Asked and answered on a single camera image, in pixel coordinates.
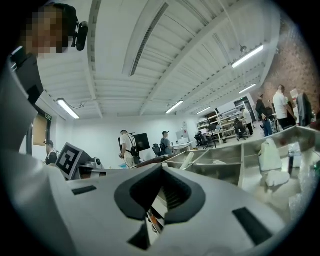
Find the white t-shirt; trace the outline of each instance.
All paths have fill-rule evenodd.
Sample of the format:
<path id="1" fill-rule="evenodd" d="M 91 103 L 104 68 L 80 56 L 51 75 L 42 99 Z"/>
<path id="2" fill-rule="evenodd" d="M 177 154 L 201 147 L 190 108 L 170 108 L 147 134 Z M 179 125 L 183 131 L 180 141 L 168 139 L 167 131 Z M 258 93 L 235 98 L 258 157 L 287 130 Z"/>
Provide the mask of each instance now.
<path id="1" fill-rule="evenodd" d="M 286 97 L 282 93 L 278 91 L 276 92 L 276 94 L 273 96 L 273 104 L 277 119 L 285 119 L 288 117 L 286 109 L 286 105 L 288 103 Z"/>
<path id="2" fill-rule="evenodd" d="M 243 117 L 244 117 L 244 120 L 245 120 L 246 124 L 251 124 L 252 123 L 252 118 L 251 118 L 249 110 L 245 109 L 243 111 Z"/>
<path id="3" fill-rule="evenodd" d="M 131 151 L 132 146 L 136 146 L 136 139 L 131 134 L 126 133 L 124 135 L 121 135 L 120 144 L 121 145 L 125 144 L 125 149 Z M 124 155 L 126 158 L 133 158 L 131 153 L 129 153 L 128 151 L 126 151 Z"/>

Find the shelving unit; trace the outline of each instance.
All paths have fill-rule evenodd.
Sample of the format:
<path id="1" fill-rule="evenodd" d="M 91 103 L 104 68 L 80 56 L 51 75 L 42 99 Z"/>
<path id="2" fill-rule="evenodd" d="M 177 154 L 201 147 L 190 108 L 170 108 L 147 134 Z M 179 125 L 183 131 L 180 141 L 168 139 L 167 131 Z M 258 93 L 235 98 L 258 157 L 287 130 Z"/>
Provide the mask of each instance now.
<path id="1" fill-rule="evenodd" d="M 202 120 L 202 121 L 199 121 L 197 123 L 197 127 L 198 127 L 198 130 L 202 130 L 202 129 L 205 129 L 207 127 L 209 127 L 210 125 L 214 125 L 214 124 L 218 124 L 220 126 L 220 130 L 219 131 L 215 131 L 215 132 L 208 132 L 207 130 L 207 133 L 206 135 L 207 136 L 214 136 L 214 135 L 218 135 L 219 137 L 219 142 L 220 144 L 222 144 L 222 140 L 226 139 L 226 138 L 233 138 L 236 136 L 236 132 L 235 132 L 235 129 L 233 127 L 234 125 L 234 121 L 235 119 L 240 115 L 242 114 L 242 112 L 240 111 L 241 108 L 247 108 L 246 105 L 243 103 L 242 105 L 239 105 L 239 106 L 236 106 L 235 108 L 233 109 L 230 109 L 229 111 L 227 112 L 224 112 L 224 113 L 220 113 L 220 114 L 216 114 L 214 116 L 211 116 L 209 117 L 208 119 L 206 120 Z M 232 114 L 230 116 L 226 116 L 224 117 L 227 113 L 230 113 L 234 110 L 238 110 L 235 114 Z M 214 122 L 210 122 L 210 120 L 216 118 L 217 121 L 214 121 Z"/>

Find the white ceiling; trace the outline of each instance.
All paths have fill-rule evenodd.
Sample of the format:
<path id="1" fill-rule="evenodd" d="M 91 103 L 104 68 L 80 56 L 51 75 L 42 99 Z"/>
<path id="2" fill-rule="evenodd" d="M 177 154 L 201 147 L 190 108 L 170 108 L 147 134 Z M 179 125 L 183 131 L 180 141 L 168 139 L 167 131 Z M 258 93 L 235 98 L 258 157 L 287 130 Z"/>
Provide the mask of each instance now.
<path id="1" fill-rule="evenodd" d="M 86 49 L 41 56 L 39 72 L 46 100 L 85 104 L 75 109 L 81 119 L 163 115 L 179 100 L 178 113 L 218 107 L 251 84 L 261 86 L 279 39 L 280 14 L 263 0 L 60 2 L 76 8 L 79 22 L 88 21 Z M 168 8 L 129 76 L 125 70 L 165 2 Z M 261 44 L 262 52 L 231 67 Z"/>

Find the brick wall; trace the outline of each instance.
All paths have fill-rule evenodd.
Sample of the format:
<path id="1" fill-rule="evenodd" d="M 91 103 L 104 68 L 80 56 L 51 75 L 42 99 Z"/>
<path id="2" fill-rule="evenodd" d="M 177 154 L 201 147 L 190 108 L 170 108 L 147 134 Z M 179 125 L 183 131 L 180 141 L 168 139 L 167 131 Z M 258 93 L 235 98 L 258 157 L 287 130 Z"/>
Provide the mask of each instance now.
<path id="1" fill-rule="evenodd" d="M 299 34 L 297 27 L 287 17 L 281 17 L 278 53 L 274 56 L 269 73 L 259 90 L 251 96 L 257 101 L 258 92 L 263 92 L 265 106 L 271 103 L 279 85 L 285 86 L 285 96 L 291 99 L 290 91 L 306 93 L 312 109 L 318 112 L 320 96 L 320 76 L 312 54 Z"/>

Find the cap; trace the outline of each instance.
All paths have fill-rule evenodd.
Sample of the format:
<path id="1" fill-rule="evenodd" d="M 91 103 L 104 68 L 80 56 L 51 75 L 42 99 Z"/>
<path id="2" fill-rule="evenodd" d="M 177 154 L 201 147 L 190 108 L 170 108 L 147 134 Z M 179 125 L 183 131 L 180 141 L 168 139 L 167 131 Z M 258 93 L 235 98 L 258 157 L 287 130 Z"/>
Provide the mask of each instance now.
<path id="1" fill-rule="evenodd" d="M 51 145 L 52 147 L 54 146 L 54 143 L 53 143 L 52 140 L 46 140 L 43 143 L 46 144 L 46 145 Z"/>

